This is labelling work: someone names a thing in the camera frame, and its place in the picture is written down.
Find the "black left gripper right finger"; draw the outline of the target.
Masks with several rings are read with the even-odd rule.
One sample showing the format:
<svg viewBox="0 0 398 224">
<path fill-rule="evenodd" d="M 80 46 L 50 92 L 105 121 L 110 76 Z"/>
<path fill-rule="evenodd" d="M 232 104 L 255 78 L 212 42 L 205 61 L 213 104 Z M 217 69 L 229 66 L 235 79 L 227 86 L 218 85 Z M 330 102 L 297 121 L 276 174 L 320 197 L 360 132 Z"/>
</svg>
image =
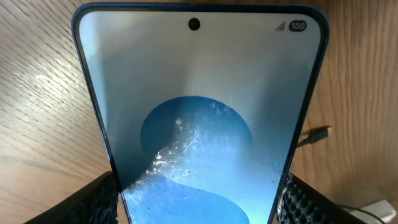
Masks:
<svg viewBox="0 0 398 224">
<path fill-rule="evenodd" d="M 280 224 L 365 224 L 293 174 L 277 204 Z"/>
</svg>

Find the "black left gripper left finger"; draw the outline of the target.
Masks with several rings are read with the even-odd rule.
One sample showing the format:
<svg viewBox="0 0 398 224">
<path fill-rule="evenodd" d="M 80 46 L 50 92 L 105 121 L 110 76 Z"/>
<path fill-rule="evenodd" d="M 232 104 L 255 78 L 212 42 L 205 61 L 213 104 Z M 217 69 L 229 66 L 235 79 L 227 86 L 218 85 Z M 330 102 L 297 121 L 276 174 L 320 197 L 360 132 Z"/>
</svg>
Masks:
<svg viewBox="0 0 398 224">
<path fill-rule="evenodd" d="M 118 191 L 107 171 L 25 224 L 118 224 Z"/>
</svg>

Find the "blue Samsung Galaxy smartphone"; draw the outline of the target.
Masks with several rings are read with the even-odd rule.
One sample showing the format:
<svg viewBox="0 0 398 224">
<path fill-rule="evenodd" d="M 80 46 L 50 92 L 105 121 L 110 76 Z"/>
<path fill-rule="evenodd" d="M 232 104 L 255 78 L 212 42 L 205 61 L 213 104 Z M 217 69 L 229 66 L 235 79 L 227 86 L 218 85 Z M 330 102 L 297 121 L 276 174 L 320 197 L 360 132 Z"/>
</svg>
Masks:
<svg viewBox="0 0 398 224">
<path fill-rule="evenodd" d="M 93 2 L 76 51 L 129 223 L 271 223 L 327 48 L 298 4 Z"/>
</svg>

